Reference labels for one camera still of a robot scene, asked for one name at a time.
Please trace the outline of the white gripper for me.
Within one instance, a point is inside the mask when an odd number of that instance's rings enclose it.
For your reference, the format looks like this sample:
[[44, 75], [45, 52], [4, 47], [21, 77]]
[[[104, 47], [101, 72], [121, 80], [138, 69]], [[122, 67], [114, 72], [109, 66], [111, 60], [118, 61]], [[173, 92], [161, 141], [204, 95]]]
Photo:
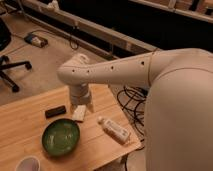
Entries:
[[74, 111], [76, 105], [86, 105], [90, 112], [94, 112], [94, 107], [91, 102], [91, 92], [88, 84], [71, 85], [69, 87], [71, 107], [70, 110]]

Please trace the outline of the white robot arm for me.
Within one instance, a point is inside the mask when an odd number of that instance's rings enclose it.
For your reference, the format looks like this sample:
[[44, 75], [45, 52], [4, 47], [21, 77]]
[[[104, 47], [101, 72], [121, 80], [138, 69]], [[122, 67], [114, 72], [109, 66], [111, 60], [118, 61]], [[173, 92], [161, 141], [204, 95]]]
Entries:
[[213, 53], [161, 50], [96, 64], [76, 54], [58, 77], [77, 104], [90, 96], [90, 83], [147, 90], [146, 171], [213, 171]]

